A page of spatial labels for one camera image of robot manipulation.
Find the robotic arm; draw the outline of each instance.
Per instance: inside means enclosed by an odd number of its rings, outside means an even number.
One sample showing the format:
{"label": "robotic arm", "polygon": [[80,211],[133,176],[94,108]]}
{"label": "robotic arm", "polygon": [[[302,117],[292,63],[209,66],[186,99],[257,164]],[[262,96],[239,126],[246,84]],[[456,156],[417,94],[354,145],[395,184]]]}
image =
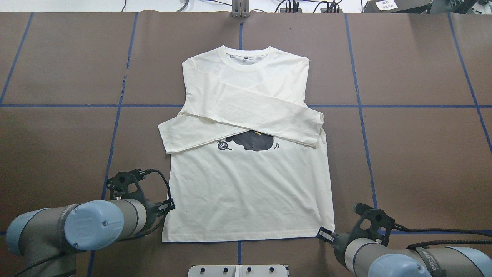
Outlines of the robotic arm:
{"label": "robotic arm", "polygon": [[[387,248],[390,231],[416,232],[405,228],[381,209],[358,203],[355,212],[361,216],[352,231],[337,235],[321,227],[317,237],[330,243],[337,260],[357,277],[492,277],[492,260],[484,253],[468,247],[423,248],[434,244],[492,243],[479,241],[436,241],[412,244],[404,250]],[[360,226],[369,220],[370,228]],[[492,237],[468,230],[439,229]]]}
{"label": "robotic arm", "polygon": [[[164,202],[146,199],[140,187],[139,181],[154,172],[167,186],[168,199]],[[131,184],[136,191],[130,192]],[[27,271],[26,276],[33,277],[75,276],[75,253],[146,236],[175,208],[167,180],[155,169],[119,172],[107,180],[106,187],[110,201],[43,208],[14,219],[7,229],[7,244],[11,252],[25,257],[27,265],[16,275]],[[160,223],[150,229],[160,216]]]}

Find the brown table surface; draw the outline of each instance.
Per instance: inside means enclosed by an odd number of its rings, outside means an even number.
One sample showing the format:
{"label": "brown table surface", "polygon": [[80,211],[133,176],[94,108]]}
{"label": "brown table surface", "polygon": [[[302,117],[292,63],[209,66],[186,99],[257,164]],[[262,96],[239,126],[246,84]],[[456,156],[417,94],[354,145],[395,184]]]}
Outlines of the brown table surface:
{"label": "brown table surface", "polygon": [[[325,115],[337,232],[358,202],[409,228],[492,232],[491,27],[492,16],[456,14],[2,13],[0,234],[21,213],[107,198],[119,171],[168,176],[157,124],[184,103],[181,63],[221,45],[310,59],[306,103]],[[142,184],[163,199],[158,178]],[[395,232],[390,247],[470,238]],[[161,243],[160,231],[79,254],[77,270],[185,277],[213,264],[350,276],[315,238]],[[0,275],[22,268],[1,239]]]}

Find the white long-sleeve shirt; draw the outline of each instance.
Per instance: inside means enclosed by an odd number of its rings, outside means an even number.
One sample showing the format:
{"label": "white long-sleeve shirt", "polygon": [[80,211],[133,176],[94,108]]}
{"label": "white long-sleeve shirt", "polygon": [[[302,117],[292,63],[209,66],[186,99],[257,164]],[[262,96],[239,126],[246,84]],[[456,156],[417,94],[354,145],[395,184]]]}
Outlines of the white long-sleeve shirt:
{"label": "white long-sleeve shirt", "polygon": [[159,125],[177,206],[163,241],[334,230],[324,118],[304,103],[308,67],[273,47],[221,46],[183,63],[185,104]]}

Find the white floor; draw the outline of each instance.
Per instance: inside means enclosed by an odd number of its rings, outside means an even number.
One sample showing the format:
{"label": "white floor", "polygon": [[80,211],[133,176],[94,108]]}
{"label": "white floor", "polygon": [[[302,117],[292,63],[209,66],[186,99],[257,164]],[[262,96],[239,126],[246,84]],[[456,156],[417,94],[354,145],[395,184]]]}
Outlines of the white floor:
{"label": "white floor", "polygon": [[[185,0],[126,0],[125,12],[136,12],[146,9],[156,11],[176,11],[183,6]],[[219,0],[231,3],[231,0]],[[280,0],[250,0],[250,9],[261,9],[274,12]],[[0,11],[41,11],[41,12],[120,12],[125,0],[1,0]],[[299,8],[303,12],[313,12],[317,3],[300,1]],[[360,13],[360,0],[342,0],[340,7],[346,13]],[[488,5],[475,5],[475,13],[491,14],[490,2]],[[185,12],[230,11],[231,7],[206,0],[189,0]]]}

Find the black plastic mount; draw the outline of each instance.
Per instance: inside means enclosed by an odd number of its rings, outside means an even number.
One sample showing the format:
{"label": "black plastic mount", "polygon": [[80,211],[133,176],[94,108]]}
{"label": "black plastic mount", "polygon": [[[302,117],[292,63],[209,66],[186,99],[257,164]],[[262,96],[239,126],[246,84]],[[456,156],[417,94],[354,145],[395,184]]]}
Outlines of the black plastic mount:
{"label": "black plastic mount", "polygon": [[[165,200],[164,202],[154,203],[145,198],[144,192],[140,187],[139,181],[145,179],[145,176],[155,172],[152,170],[135,169],[130,172],[118,172],[116,176],[109,178],[106,182],[106,187],[109,189],[109,199],[135,199],[142,203],[147,212],[147,221],[145,222],[143,230],[150,228],[155,222],[158,216],[164,215],[167,211],[173,210],[173,199]],[[130,192],[128,186],[135,184],[136,191]]]}
{"label": "black plastic mount", "polygon": [[[390,232],[395,226],[395,220],[389,217],[381,209],[374,209],[369,205],[357,203],[354,206],[354,212],[361,217],[357,223],[355,223],[351,232],[337,235],[326,228],[321,227],[316,236],[325,242],[329,242],[333,246],[335,257],[344,267],[347,267],[345,264],[345,251],[352,241],[359,238],[367,238],[378,242],[383,246],[388,246]],[[364,230],[361,228],[361,224],[366,219],[370,221],[370,227]],[[379,232],[380,228],[385,229],[384,235]]]}

